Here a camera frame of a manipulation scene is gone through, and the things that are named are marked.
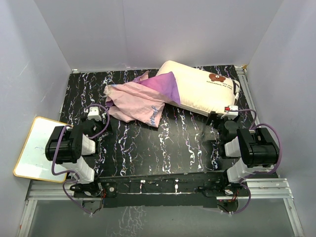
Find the cream pillow with bear print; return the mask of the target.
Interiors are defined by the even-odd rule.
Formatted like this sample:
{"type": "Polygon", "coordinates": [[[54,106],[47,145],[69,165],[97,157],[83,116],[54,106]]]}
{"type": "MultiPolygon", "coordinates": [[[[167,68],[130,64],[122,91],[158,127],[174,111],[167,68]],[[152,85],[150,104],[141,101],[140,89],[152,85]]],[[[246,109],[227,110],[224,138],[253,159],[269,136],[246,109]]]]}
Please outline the cream pillow with bear print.
{"type": "Polygon", "coordinates": [[[237,80],[171,60],[166,61],[156,75],[170,72],[175,76],[180,96],[180,103],[172,103],[174,106],[208,116],[211,112],[223,115],[226,107],[237,103],[240,92],[237,80]]]}

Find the pink purple printed pillowcase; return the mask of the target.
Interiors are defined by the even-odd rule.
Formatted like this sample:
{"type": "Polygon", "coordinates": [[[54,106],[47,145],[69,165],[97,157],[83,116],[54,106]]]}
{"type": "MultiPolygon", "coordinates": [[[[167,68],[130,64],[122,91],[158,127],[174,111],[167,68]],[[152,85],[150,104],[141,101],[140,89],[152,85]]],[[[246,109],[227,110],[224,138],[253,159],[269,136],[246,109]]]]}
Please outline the pink purple printed pillowcase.
{"type": "Polygon", "coordinates": [[[104,94],[111,116],[124,122],[138,120],[155,128],[159,127],[165,104],[181,104],[172,72],[150,78],[146,71],[133,81],[107,85],[104,94]]]}

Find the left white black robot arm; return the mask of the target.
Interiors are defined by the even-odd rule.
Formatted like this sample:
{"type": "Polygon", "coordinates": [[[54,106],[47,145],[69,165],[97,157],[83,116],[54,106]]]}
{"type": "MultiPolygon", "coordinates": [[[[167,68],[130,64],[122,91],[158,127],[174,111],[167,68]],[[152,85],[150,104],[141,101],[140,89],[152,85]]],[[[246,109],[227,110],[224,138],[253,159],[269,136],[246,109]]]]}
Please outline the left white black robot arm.
{"type": "Polygon", "coordinates": [[[91,197],[101,194],[102,185],[95,181],[95,171],[84,160],[97,154],[97,138],[108,128],[109,123],[100,120],[82,119],[78,125],[56,126],[45,146],[46,159],[51,164],[54,176],[72,174],[78,184],[91,197]]]}

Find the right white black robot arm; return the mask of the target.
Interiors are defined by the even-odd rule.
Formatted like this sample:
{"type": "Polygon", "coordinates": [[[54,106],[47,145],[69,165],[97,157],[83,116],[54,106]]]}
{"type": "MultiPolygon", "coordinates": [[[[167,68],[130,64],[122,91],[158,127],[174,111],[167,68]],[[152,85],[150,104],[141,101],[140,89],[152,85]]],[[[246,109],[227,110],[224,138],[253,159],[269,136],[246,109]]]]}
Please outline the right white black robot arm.
{"type": "Polygon", "coordinates": [[[219,115],[211,112],[206,124],[213,123],[219,132],[219,153],[221,158],[237,158],[238,161],[223,172],[220,190],[226,196],[233,195],[237,184],[242,184],[253,175],[271,175],[278,169],[282,159],[282,143],[273,127],[254,123],[242,128],[239,112],[253,112],[252,109],[230,110],[219,115]]]}

